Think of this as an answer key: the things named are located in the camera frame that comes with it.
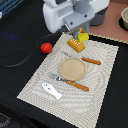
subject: black table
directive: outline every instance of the black table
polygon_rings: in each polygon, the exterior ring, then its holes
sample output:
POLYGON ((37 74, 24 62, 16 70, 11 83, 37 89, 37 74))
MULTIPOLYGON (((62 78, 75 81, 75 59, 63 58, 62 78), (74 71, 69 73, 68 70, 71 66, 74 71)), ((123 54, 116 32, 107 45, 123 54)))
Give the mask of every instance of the black table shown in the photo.
MULTIPOLYGON (((42 6, 42 0, 25 0, 0 20, 1 65, 21 62, 40 37, 50 34, 42 6)), ((13 68, 0 67, 0 104, 50 128, 75 128, 16 98, 47 56, 41 52, 41 44, 50 42, 54 46, 59 37, 55 35, 40 42, 23 64, 13 68)), ((90 40, 119 46, 96 128, 128 128, 128 45, 94 36, 90 36, 90 40)))

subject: red ball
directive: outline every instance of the red ball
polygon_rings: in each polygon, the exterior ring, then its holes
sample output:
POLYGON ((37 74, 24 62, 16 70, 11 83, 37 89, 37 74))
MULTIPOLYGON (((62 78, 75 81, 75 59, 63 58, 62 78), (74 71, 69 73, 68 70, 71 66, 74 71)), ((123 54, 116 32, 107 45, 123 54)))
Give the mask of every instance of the red ball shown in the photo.
POLYGON ((50 53, 52 52, 52 45, 51 43, 44 43, 41 45, 41 51, 43 53, 50 53))

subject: utensil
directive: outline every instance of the utensil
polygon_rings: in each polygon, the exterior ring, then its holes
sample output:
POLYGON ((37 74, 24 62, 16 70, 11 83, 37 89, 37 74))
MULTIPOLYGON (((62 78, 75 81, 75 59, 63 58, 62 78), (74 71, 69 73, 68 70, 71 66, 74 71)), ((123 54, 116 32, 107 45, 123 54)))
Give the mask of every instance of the utensil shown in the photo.
POLYGON ((64 51, 61 51, 61 53, 63 53, 64 55, 67 55, 68 57, 77 57, 77 58, 80 58, 82 59, 83 61, 86 61, 86 62, 90 62, 90 63, 93 63, 93 64, 97 64, 97 65, 100 65, 101 62, 100 61, 97 61, 97 60, 93 60, 93 59, 89 59, 89 58, 85 58, 85 57, 79 57, 79 56, 75 56, 75 55, 72 55, 70 53, 66 53, 64 51))
POLYGON ((49 74, 49 77, 52 78, 52 79, 54 79, 54 80, 56 80, 56 81, 63 81, 63 82, 66 82, 67 84, 72 85, 72 86, 74 86, 74 87, 76 87, 76 88, 79 88, 79 89, 81 89, 81 90, 89 91, 89 88, 88 88, 88 87, 83 86, 83 85, 78 84, 78 83, 75 83, 75 82, 70 81, 70 80, 63 79, 63 78, 61 78, 60 76, 58 76, 58 75, 56 75, 56 74, 50 73, 50 74, 49 74))

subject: placemat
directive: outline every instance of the placemat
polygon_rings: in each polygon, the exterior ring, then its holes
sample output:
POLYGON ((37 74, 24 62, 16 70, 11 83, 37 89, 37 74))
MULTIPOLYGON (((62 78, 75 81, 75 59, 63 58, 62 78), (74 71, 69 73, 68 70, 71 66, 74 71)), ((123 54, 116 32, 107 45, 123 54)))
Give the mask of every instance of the placemat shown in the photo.
POLYGON ((56 117, 65 120, 79 128, 94 128, 99 116, 105 91, 118 51, 117 46, 111 46, 92 40, 85 41, 85 50, 77 53, 68 44, 71 35, 62 34, 53 51, 47 55, 40 67, 28 81, 17 98, 32 104, 56 117), (67 58, 61 51, 101 61, 101 65, 87 63, 87 74, 79 84, 89 87, 83 91, 62 81, 49 78, 49 73, 60 75, 59 64, 67 58), (42 83, 52 84, 62 94, 60 100, 42 88, 42 83))

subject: round plate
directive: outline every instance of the round plate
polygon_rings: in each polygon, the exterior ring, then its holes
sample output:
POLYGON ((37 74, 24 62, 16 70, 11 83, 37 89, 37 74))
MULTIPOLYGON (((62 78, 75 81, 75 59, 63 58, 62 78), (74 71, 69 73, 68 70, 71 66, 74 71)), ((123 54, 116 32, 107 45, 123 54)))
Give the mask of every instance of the round plate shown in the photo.
POLYGON ((60 64, 59 71, 65 79, 75 81, 85 76, 87 66, 83 60, 70 57, 60 64))

